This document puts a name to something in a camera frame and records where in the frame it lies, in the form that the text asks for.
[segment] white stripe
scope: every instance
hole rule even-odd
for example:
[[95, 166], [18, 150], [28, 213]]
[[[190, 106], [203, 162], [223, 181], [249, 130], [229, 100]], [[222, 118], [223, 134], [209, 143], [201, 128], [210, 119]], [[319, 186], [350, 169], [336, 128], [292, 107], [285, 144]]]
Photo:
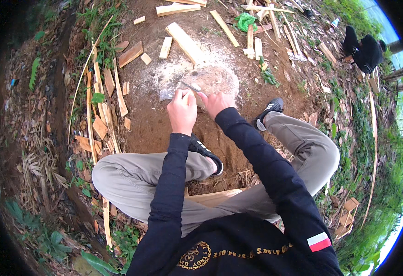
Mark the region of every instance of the white stripe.
[[313, 236], [312, 238], [308, 238], [308, 244], [309, 244], [309, 246], [313, 246], [314, 244], [322, 242], [328, 238], [329, 237], [327, 236], [327, 234], [325, 232], [323, 232], [323, 233]]

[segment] right hand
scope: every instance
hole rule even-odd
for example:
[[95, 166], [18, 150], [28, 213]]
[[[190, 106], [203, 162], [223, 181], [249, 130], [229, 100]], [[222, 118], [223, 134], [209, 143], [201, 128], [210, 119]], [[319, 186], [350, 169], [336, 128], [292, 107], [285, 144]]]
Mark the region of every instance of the right hand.
[[217, 114], [220, 113], [222, 110], [228, 107], [233, 107], [235, 109], [237, 108], [237, 105], [235, 105], [235, 100], [231, 94], [220, 92], [217, 94], [211, 94], [209, 97], [206, 96], [203, 92], [199, 92], [198, 94], [201, 97], [206, 110], [213, 120], [215, 120]]

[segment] black sweatshirt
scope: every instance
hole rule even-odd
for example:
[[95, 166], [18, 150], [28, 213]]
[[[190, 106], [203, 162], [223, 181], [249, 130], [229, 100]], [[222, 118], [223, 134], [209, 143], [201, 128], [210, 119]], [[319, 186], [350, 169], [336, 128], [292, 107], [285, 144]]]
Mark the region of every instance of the black sweatshirt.
[[285, 226], [247, 214], [205, 221], [181, 238], [190, 138], [172, 133], [151, 202], [149, 229], [127, 275], [342, 275], [329, 232], [290, 163], [235, 108], [215, 118], [243, 150]]

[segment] left hand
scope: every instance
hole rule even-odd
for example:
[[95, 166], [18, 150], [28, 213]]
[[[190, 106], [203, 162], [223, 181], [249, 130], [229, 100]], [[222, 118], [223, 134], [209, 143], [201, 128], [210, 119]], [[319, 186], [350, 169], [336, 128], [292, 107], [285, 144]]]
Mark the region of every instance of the left hand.
[[172, 132], [191, 136], [197, 119], [197, 100], [190, 89], [177, 89], [167, 106]]

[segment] gold logo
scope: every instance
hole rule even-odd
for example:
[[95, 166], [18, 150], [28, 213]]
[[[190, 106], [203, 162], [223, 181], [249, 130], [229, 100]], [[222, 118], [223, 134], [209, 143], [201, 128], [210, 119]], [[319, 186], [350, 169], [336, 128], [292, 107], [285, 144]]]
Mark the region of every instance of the gold logo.
[[199, 241], [183, 254], [177, 265], [186, 269], [198, 269], [204, 266], [210, 258], [211, 248], [206, 242]]

